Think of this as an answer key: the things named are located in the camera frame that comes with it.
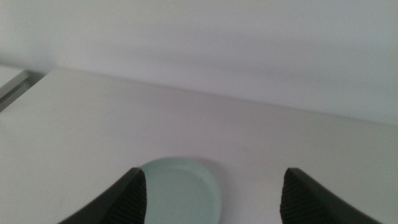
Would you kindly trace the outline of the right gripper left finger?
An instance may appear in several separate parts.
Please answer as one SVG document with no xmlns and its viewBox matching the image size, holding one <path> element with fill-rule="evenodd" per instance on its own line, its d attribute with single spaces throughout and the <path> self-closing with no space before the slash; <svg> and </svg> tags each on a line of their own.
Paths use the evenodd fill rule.
<svg viewBox="0 0 398 224">
<path fill-rule="evenodd" d="M 134 167 L 89 204 L 62 220 L 61 224 L 144 224 L 146 208 L 145 173 Z"/>
</svg>

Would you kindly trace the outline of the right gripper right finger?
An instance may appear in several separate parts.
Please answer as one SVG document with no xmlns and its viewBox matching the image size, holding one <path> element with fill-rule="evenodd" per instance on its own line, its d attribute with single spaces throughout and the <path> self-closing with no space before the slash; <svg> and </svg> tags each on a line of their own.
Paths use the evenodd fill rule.
<svg viewBox="0 0 398 224">
<path fill-rule="evenodd" d="M 298 168 L 288 168 L 280 201 L 280 217 L 289 224 L 378 224 Z"/>
</svg>

